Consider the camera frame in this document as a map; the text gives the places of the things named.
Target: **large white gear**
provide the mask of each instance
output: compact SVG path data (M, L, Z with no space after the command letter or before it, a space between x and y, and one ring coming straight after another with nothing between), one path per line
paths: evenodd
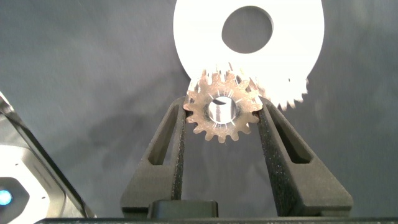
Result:
M262 49L241 54L226 46L221 33L227 18L246 6L266 13L272 35ZM205 64L229 61L256 81L260 96L286 110L307 93L307 76L322 47L323 20L321 0L178 0L174 40L191 79Z

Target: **dark gray backdrop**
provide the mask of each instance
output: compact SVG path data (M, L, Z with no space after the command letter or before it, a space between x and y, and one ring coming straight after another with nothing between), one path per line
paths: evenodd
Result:
M121 215L142 153L187 89L174 5L0 1L0 90L100 217ZM309 94L285 112L354 197L352 216L398 215L397 9L398 1L323 1ZM246 39L258 45L263 21L240 16L229 26L251 30ZM276 215L256 127L226 144L192 129L183 197L216 200L224 217Z

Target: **center hole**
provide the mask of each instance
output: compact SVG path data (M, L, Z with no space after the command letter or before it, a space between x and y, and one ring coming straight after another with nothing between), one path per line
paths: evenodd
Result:
M233 51L248 54L265 46L272 35L272 21L267 12L255 6L234 11L225 21L222 38Z
M236 104L231 98L220 96L209 104L208 114L212 121L227 124L236 117Z

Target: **gear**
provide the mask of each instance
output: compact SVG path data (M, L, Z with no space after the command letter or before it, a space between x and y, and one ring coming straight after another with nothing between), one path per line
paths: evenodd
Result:
M252 112L261 110L262 103L257 85L241 72L204 70L198 80L192 80L183 108L193 112L186 121L197 123L195 134L206 131L207 141L215 135L224 143L227 135L237 141L239 131L250 133L248 123L259 121Z

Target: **blue light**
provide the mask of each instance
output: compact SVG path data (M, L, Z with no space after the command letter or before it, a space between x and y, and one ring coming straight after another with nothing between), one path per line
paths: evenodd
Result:
M0 205L8 205L11 200L12 196L8 190L0 190Z

